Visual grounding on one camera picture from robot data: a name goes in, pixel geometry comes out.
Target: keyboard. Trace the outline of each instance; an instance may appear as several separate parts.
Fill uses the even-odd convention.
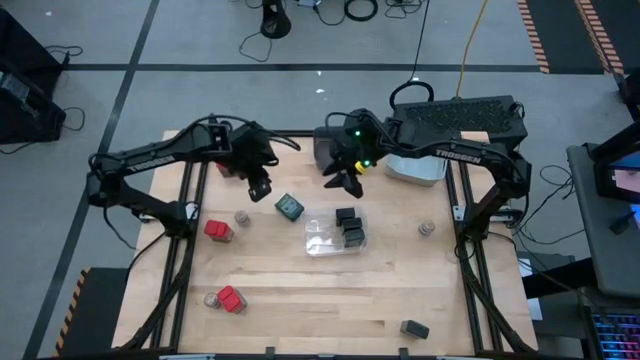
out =
[[[439,101],[404,108],[407,120],[426,124],[434,132],[511,130],[513,114],[500,100]]]
[[[599,314],[591,314],[602,359],[640,359],[640,315],[607,313],[607,317],[611,320],[603,321]]]

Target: wooden table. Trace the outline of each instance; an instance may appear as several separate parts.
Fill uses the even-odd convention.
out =
[[[445,182],[425,188],[391,179],[384,175],[382,162],[360,178],[365,195],[357,200],[342,189],[324,189],[328,179],[315,168],[312,140],[297,140],[301,152],[273,144],[280,165],[268,169],[273,192],[259,203],[249,199],[246,182],[224,179],[211,165],[180,351],[264,353],[265,347],[275,346],[278,354],[397,355],[399,347],[407,347],[413,355],[472,354]],[[457,164],[453,168],[459,180]],[[165,201],[177,199],[183,169],[183,164],[157,169],[150,194]],[[478,200],[493,180],[483,168],[469,170]],[[274,204],[285,192],[305,206],[307,218],[303,214],[291,223],[276,212]],[[308,214],[354,205],[363,208],[368,219],[366,250],[359,255],[307,256]],[[249,213],[251,227],[235,224],[237,210]],[[216,243],[205,236],[202,229],[209,219],[233,224],[233,241]],[[418,226],[426,219],[436,223],[436,230],[424,239]],[[503,225],[492,225],[491,231],[510,235]],[[143,225],[138,249],[161,232],[158,223]],[[114,346],[128,340],[156,304],[168,243],[152,248],[131,272]],[[495,236],[484,245],[496,305],[525,342],[537,347],[513,245]],[[206,293],[225,285],[238,287],[245,296],[249,306],[243,313],[203,304]],[[477,303],[484,346],[490,349],[486,314]],[[167,312],[163,344],[168,343],[173,311],[171,307]],[[401,321],[408,319],[427,325],[429,338],[400,334]]]

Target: dark green cube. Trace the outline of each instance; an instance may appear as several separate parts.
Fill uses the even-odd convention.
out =
[[[276,203],[276,209],[287,219],[296,221],[304,212],[304,206],[289,194],[284,194]]]

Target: orange and black hazard tape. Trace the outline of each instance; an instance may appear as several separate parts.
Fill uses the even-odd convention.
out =
[[[76,282],[76,288],[73,291],[73,295],[71,296],[71,303],[69,304],[69,309],[64,316],[64,323],[62,324],[62,328],[60,329],[60,334],[58,335],[58,341],[56,341],[56,349],[53,352],[54,357],[60,356],[62,353],[62,348],[64,346],[64,338],[69,333],[69,326],[71,326],[71,320],[73,320],[73,312],[78,305],[78,299],[80,299],[80,291],[82,290],[82,286],[84,286],[84,281],[89,274],[91,268],[86,268],[80,271],[80,277],[78,278],[78,282]]]
[[[594,47],[598,52],[598,55],[601,55],[602,52],[604,52],[604,56],[611,65],[611,68],[609,68],[605,63],[605,70],[613,70],[616,74],[624,75],[624,65],[622,65],[622,62],[616,53],[616,49],[613,48],[611,40],[609,40],[609,36],[600,22],[598,14],[594,9],[593,4],[591,4],[591,0],[574,1],[576,1],[576,6],[578,7],[580,15],[583,17],[586,16],[587,18],[588,24],[585,24],[587,30],[589,30],[589,33],[593,32],[597,39],[597,43],[594,43]]]
[[[533,18],[531,17],[531,12],[529,11],[529,5],[527,5],[527,1],[518,0],[518,9],[520,9],[520,15],[522,15],[524,27],[527,29],[529,41],[531,41],[531,46],[533,46],[533,53],[536,56],[538,65],[540,66],[540,71],[548,74],[549,62],[547,62],[547,55],[545,55],[544,49],[542,48],[542,43],[540,42],[540,37],[538,37],[536,25],[533,23]]]

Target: gray floor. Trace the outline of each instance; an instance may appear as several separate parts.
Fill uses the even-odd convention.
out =
[[[323,16],[329,20],[338,16],[338,3],[325,0]],[[150,1],[0,0],[0,4],[43,45],[83,46],[85,53],[73,63],[126,64]],[[347,21],[329,28],[309,9],[289,6],[294,30],[274,42],[270,63],[413,61],[420,15],[406,20],[377,16],[368,23]],[[420,62],[459,64],[478,9],[479,2],[473,0],[433,0]],[[251,63],[237,53],[237,46],[257,30],[260,13],[249,10],[242,1],[161,0],[140,61]],[[253,41],[246,50],[264,54],[266,40]],[[490,1],[469,63],[535,65],[515,1]],[[24,352],[80,200],[86,158],[98,148],[123,75],[114,71],[64,73],[55,101],[63,107],[85,109],[87,125],[83,131],[65,131],[61,141],[0,156],[0,209],[5,214],[0,224],[0,348],[6,358],[16,359]],[[390,113],[390,91],[408,76],[407,72],[391,71],[137,72],[110,149],[156,141],[164,130],[179,129],[210,112],[253,118],[276,129],[310,129],[319,126],[329,111],[359,107],[384,116]],[[455,93],[457,73],[416,76],[433,85],[436,99],[449,99]],[[607,75],[469,72],[461,95],[512,94],[525,104],[530,135],[521,150],[535,169],[531,193],[531,206],[535,208],[554,189],[539,179],[538,169],[547,164],[566,167],[567,146],[603,140],[631,122],[615,90],[614,81]],[[398,101],[420,100],[423,96],[407,91]],[[77,120],[77,114],[71,113],[70,124]],[[564,181],[559,172],[547,175]],[[150,180],[151,174],[143,174],[131,183],[148,189]],[[135,242],[137,221],[118,209],[112,211],[112,219],[123,236]],[[575,197],[552,200],[529,226],[540,241],[581,227]],[[534,245],[527,244],[539,252],[589,256],[582,236],[554,246]],[[126,267],[131,257],[132,252],[104,225],[100,211],[90,209],[41,356],[52,353],[79,271],[88,266]]]

